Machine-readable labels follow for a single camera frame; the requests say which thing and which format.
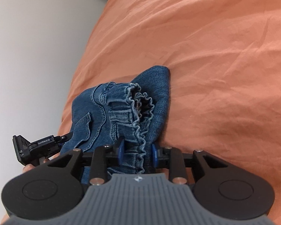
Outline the blue denim jeans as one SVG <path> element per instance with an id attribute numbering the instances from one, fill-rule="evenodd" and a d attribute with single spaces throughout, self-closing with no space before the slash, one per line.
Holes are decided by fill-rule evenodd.
<path id="1" fill-rule="evenodd" d="M 170 71 L 153 66 L 129 83 L 108 82 L 84 90 L 72 102 L 70 132 L 61 148 L 93 152 L 124 138 L 123 162 L 108 168 L 113 174 L 144 174 L 152 171 L 152 144 L 165 125 L 170 98 Z"/>

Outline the orange bed sheet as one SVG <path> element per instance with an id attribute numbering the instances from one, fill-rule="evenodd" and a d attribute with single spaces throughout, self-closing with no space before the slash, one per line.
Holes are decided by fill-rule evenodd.
<path id="1" fill-rule="evenodd" d="M 170 70 L 161 141 L 202 149 L 272 184 L 281 224 L 281 0 L 108 0 L 74 73 L 59 134 L 83 90 Z"/>

